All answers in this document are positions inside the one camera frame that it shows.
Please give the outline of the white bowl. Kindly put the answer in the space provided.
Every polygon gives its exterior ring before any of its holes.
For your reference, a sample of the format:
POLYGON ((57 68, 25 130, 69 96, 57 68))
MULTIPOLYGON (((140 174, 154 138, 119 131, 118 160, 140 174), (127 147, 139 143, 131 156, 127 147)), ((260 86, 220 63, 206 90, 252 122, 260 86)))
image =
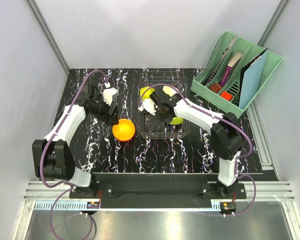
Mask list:
POLYGON ((173 117, 172 120, 169 122, 169 125, 176 126, 180 125, 184 122, 184 119, 181 117, 173 117))

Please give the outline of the lime green bowl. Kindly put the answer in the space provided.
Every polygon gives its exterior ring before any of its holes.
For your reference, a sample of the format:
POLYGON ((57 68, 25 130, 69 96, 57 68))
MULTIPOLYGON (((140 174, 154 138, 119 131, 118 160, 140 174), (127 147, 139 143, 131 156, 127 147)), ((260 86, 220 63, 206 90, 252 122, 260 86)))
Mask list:
POLYGON ((150 95, 155 91, 154 88, 145 86, 139 90, 139 95, 142 96, 142 100, 149 99, 150 95))

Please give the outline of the orange bowl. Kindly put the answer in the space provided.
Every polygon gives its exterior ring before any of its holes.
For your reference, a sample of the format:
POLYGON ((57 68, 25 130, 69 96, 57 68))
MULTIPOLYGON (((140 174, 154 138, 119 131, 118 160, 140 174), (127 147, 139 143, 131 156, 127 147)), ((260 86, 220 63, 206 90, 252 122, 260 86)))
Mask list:
POLYGON ((117 136, 117 135, 115 135, 114 136, 118 141, 121 141, 121 142, 128 142, 128 141, 130 141, 130 140, 132 140, 133 139, 133 136, 117 136))

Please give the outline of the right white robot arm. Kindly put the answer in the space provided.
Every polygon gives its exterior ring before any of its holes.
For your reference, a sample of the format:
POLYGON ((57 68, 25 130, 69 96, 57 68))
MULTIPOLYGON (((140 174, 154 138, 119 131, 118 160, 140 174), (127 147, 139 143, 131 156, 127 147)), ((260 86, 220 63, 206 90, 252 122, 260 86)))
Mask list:
POLYGON ((171 123, 173 118, 187 120, 210 134, 210 147, 219 159, 217 184, 214 196, 229 198, 238 184, 238 159, 243 144, 249 140, 237 126, 238 118, 231 112, 226 114, 203 108, 185 98, 176 88, 160 83, 140 106, 158 120, 171 123))

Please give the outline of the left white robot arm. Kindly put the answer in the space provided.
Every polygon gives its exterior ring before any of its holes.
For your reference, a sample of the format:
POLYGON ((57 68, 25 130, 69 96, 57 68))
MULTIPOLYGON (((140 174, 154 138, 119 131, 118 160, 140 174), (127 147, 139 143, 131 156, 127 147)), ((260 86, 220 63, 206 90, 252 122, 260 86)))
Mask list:
POLYGON ((64 183, 80 188, 80 192, 87 198, 93 198, 98 193, 95 177, 76 167, 70 144, 77 128, 89 115, 95 116, 107 126, 119 123, 119 108, 114 103, 118 95, 119 91, 108 84, 102 93, 98 92, 96 86, 85 84, 68 100, 68 105, 51 132, 33 142, 35 175, 46 187, 52 188, 64 183))

